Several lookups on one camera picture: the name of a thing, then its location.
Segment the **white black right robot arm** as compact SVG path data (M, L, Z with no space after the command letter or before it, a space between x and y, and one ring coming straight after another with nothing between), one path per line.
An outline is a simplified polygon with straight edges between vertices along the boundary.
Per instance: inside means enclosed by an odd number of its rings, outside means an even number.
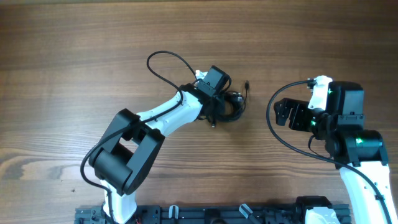
M287 148L335 165L347 189L356 223L397 223L390 185L389 159L381 134L364 127L364 90L354 82L319 76L304 81L312 92L310 101L273 94L266 115L275 113L279 126L310 132L325 142L328 157L305 152L272 135Z

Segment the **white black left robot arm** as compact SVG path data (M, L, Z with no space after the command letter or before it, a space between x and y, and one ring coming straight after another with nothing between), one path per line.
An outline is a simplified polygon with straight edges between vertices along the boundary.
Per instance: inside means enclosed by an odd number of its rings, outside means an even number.
M127 223L137 210L136 190L147 177L165 138L187 123L208 116L215 98L231 85L216 66L197 70L194 83L177 88L173 98L149 111L118 112L82 163L94 168L105 191L103 211L109 223Z

